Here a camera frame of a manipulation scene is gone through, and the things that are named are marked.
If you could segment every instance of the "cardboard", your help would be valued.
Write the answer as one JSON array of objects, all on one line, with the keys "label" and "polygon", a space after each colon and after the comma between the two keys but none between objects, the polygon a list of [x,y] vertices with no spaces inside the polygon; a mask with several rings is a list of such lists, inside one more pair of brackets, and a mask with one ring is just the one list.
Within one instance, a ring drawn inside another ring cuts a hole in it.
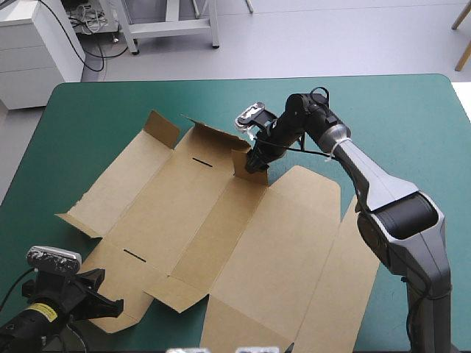
[{"label": "cardboard", "polygon": [[[245,171],[246,141],[194,121],[173,150],[178,134],[152,112],[59,215],[103,238],[82,269],[106,268],[100,293],[124,299],[119,318],[93,323],[117,332],[137,324],[153,299],[182,312],[209,294],[202,345],[213,352],[283,351],[292,342],[313,352],[306,347],[323,341],[310,332],[329,315],[319,334],[338,340],[343,324],[340,352],[350,353],[378,262],[356,234],[352,208],[339,227],[339,186],[299,166],[268,186],[266,173]],[[355,309],[339,323],[337,301],[349,291],[344,303]]]}]

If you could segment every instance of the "cable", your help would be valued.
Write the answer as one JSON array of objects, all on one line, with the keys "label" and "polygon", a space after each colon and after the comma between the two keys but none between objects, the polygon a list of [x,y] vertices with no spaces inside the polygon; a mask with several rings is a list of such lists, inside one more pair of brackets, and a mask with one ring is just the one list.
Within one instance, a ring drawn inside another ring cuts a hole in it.
[{"label": "cable", "polygon": [[118,54],[103,57],[103,56],[96,55],[94,53],[90,53],[89,51],[86,51],[85,49],[83,49],[83,51],[87,53],[88,55],[91,55],[92,57],[103,58],[103,59],[113,59],[114,57],[120,57],[122,54],[126,52],[126,50],[128,50],[128,47],[124,48],[123,51],[120,51]]},{"label": "cable", "polygon": [[[305,150],[305,149],[293,149],[291,147],[287,147],[287,146],[283,146],[283,145],[277,145],[276,143],[271,143],[271,142],[266,142],[264,140],[259,140],[258,138],[254,138],[254,140],[259,142],[259,143],[269,145],[269,146],[278,147],[280,149],[285,149],[287,151],[301,152],[301,153],[307,153],[307,154],[317,154],[319,156],[331,157],[330,154],[327,154],[327,153],[324,153],[324,152],[309,151],[309,150]],[[337,157],[332,157],[332,159],[337,160],[337,161],[339,160]]]},{"label": "cable", "polygon": [[66,325],[69,330],[77,337],[80,341],[80,343],[83,345],[83,351],[84,353],[89,353],[90,348],[88,347],[87,341],[84,339],[83,334],[80,332],[80,330],[73,324],[67,324]]},{"label": "cable", "polygon": [[420,293],[421,296],[413,303],[407,312],[407,318],[406,318],[406,332],[407,332],[407,338],[409,339],[409,342],[411,344],[411,353],[414,353],[414,351],[419,347],[420,342],[417,342],[416,338],[414,337],[414,333],[412,332],[412,323],[415,321],[415,317],[417,313],[419,312],[420,305],[426,299],[429,297],[431,285],[429,281],[424,278],[424,276],[418,272],[415,268],[411,267],[410,265],[407,264],[407,262],[399,256],[397,252],[391,249],[391,251],[396,255],[396,257],[408,268],[411,270],[416,276],[420,278],[420,280],[424,283],[425,289],[424,291],[421,291],[419,288],[415,287],[412,282],[409,280],[407,277],[402,277],[401,281],[404,283],[409,284],[417,293]]},{"label": "cable", "polygon": [[0,311],[3,310],[3,307],[5,306],[5,304],[7,303],[7,300],[8,298],[10,297],[10,294],[13,292],[13,290],[15,289],[16,285],[24,278],[26,277],[28,274],[30,274],[31,272],[33,272],[34,269],[33,268],[30,268],[28,271],[24,272],[16,281],[15,283],[13,283],[13,285],[10,287],[10,289],[8,290],[7,292],[7,295],[3,298],[3,300],[1,301],[1,304],[0,304]]},{"label": "cable", "polygon": [[[85,25],[85,22],[82,22],[81,20],[79,20],[78,18],[75,18],[75,17],[72,17],[72,16],[69,16],[68,17],[69,20],[71,21],[76,21],[75,24],[73,24],[73,27],[76,27],[76,26],[84,26]],[[91,55],[92,57],[98,57],[100,59],[113,59],[115,57],[120,57],[122,54],[124,54],[126,52],[126,50],[128,50],[128,47],[124,48],[122,51],[120,51],[118,54],[114,54],[114,55],[107,55],[107,56],[104,56],[104,55],[96,55],[94,53],[91,53],[85,49],[82,49],[85,53],[87,53],[88,55]]]},{"label": "cable", "polygon": [[62,30],[63,30],[65,36],[67,37],[68,42],[71,44],[72,49],[73,49],[74,52],[75,52],[75,55],[79,58],[79,60],[82,62],[82,64],[83,64],[86,68],[88,68],[89,70],[92,70],[92,71],[94,71],[94,72],[103,71],[103,69],[105,68],[105,59],[102,58],[102,67],[101,67],[100,69],[98,69],[98,70],[95,69],[95,68],[90,67],[89,65],[87,65],[87,63],[80,57],[78,51],[75,49],[75,46],[74,46],[74,44],[72,43],[71,38],[68,36],[67,31],[65,30],[64,26],[62,25],[62,22],[60,22],[59,18],[58,18],[57,15],[55,14],[55,12],[54,12],[54,11],[51,9],[51,7],[49,7],[49,5],[46,4],[43,0],[38,0],[38,1],[39,1],[41,4],[43,4],[43,5],[46,7],[46,9],[49,10],[49,12],[50,12],[50,13],[54,16],[54,18],[57,20],[58,24],[60,25],[60,28],[62,28]]}]

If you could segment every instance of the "white cabinet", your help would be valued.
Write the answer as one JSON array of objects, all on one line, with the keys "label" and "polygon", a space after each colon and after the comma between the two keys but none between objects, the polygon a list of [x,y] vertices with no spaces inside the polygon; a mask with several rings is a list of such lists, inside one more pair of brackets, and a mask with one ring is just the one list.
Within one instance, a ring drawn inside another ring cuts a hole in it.
[{"label": "white cabinet", "polygon": [[[44,2],[85,59],[60,0]],[[8,109],[46,105],[57,85],[80,82],[82,70],[59,23],[39,1],[18,0],[0,10],[0,100]]]}]

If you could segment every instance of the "green table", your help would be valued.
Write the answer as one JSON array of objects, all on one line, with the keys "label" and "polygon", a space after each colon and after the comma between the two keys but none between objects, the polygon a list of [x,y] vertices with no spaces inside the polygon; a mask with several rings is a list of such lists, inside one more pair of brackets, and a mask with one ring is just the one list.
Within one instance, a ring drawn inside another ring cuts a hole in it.
[{"label": "green table", "polygon": [[[355,142],[387,171],[414,181],[447,216],[453,341],[460,349],[470,349],[471,126],[449,80],[440,75],[61,85],[52,94],[0,208],[1,292],[26,269],[24,255],[32,245],[90,253],[98,241],[54,214],[68,210],[93,184],[141,129],[151,109],[178,124],[182,133],[190,124],[180,114],[235,133],[233,119],[248,104],[264,101],[281,113],[290,93],[319,85],[330,90],[331,107],[351,128]],[[312,143],[308,147],[316,148]],[[273,163],[271,181],[296,164],[337,181],[345,211],[353,187],[337,163],[288,153]],[[178,315],[154,301],[142,322],[123,332],[106,335],[88,323],[82,329],[97,350],[197,345],[205,305],[203,300]],[[17,290],[1,320],[23,306]],[[404,284],[380,267],[356,349],[406,350],[405,319]]]}]

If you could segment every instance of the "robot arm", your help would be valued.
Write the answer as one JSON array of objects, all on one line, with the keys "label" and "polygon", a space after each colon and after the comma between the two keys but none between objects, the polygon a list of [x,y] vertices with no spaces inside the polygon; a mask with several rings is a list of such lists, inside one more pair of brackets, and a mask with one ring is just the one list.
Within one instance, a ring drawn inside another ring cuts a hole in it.
[{"label": "robot arm", "polygon": [[350,129],[329,108],[329,95],[292,94],[277,118],[254,104],[236,127],[257,126],[246,169],[265,170],[307,133],[338,160],[357,195],[358,229],[368,247],[392,274],[407,283],[407,330],[414,353],[457,352],[450,342],[450,266],[445,251],[445,217],[433,201],[408,181],[387,174],[350,139]]}]

